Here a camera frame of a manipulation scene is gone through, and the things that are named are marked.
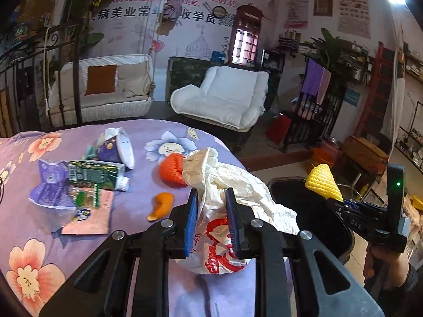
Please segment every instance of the pink paper package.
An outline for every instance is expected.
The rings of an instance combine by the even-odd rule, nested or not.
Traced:
[[[62,229],[63,235],[102,235],[109,233],[113,191],[100,189],[99,207],[80,208]]]

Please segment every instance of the white sofa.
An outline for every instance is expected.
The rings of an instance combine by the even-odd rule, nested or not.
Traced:
[[[175,90],[171,106],[178,114],[238,132],[247,132],[264,113],[269,74],[227,66],[210,67],[201,86]]]
[[[101,93],[85,95],[88,83],[88,67],[96,67],[113,64],[138,64],[149,62],[149,73],[153,77],[153,64],[151,57],[145,54],[136,55],[117,55],[82,59],[79,61],[80,66],[80,105],[82,121],[90,122],[103,119],[118,119],[143,116],[147,114],[151,107],[154,83],[152,82],[148,95],[139,95],[134,97],[124,97],[123,91],[115,90],[114,93]],[[73,63],[66,63],[61,69],[61,73],[73,67]],[[118,71],[116,70],[115,87],[118,83]],[[61,90],[63,94],[63,86],[61,81]],[[67,92],[69,98],[62,100],[63,114],[66,125],[76,124],[75,101],[73,92]],[[55,127],[63,126],[62,115],[59,109],[59,92],[57,80],[49,91],[49,107],[52,123]]]

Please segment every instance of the orange peel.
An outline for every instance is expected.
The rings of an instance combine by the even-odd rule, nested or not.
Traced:
[[[148,221],[156,221],[167,216],[173,205],[175,196],[171,193],[162,192],[156,195],[156,207],[154,211],[147,216]]]

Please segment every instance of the yellow mesh foam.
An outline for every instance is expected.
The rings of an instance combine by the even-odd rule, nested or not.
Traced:
[[[323,198],[333,198],[343,202],[341,191],[335,183],[333,175],[327,164],[320,164],[314,167],[305,181],[305,187]]]

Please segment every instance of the white plastic bag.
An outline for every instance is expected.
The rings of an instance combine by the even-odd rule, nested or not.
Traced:
[[[248,260],[235,258],[225,209],[225,190],[233,188],[239,204],[252,207],[255,217],[278,231],[296,235],[297,214],[273,202],[269,189],[258,178],[230,164],[219,163],[217,150],[206,148],[183,159],[183,179],[198,191],[199,205],[194,246],[186,260],[177,260],[198,274],[237,272]]]

